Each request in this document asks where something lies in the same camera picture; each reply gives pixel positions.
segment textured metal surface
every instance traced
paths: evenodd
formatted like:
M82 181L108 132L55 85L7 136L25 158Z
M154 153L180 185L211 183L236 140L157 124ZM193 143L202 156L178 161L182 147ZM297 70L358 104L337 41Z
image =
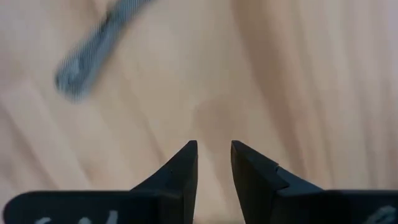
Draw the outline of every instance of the textured metal surface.
M57 89L72 100L90 92L100 68L114 48L123 27L150 0L120 0L104 21L73 49L55 74Z

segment silver metal tool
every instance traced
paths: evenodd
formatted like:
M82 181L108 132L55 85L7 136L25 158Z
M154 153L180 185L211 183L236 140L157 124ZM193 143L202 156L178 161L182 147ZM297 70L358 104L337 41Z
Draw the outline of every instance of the silver metal tool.
M57 90L71 100L79 100L90 92L100 68L118 40L120 31L140 6L150 0L119 0L106 18L78 44L58 67Z

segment black plastic piece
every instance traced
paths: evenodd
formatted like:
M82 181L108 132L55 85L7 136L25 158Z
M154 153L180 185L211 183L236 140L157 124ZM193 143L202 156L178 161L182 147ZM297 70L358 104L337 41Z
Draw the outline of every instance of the black plastic piece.
M231 162L246 224L397 223L398 191L322 190L239 141Z
M190 141L131 191L30 192L12 199L3 216L6 224L191 224L197 181L197 142Z

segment light wood grain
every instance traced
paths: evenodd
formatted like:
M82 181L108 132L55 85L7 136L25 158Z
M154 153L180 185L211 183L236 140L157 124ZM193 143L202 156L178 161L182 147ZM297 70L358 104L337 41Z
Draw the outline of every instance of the light wood grain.
M242 223L239 139L326 189L396 189L398 3L155 0L91 95L53 74L110 0L0 0L0 205L37 189L130 189L189 139L197 223Z

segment wooden surface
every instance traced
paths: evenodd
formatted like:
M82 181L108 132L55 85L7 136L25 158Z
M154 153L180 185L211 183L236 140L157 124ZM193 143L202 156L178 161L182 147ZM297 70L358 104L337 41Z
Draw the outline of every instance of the wooden surface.
M130 189L189 139L197 223L242 223L239 139L324 188L398 188L398 2L155 0L80 104L59 61L108 0L0 0L0 205Z

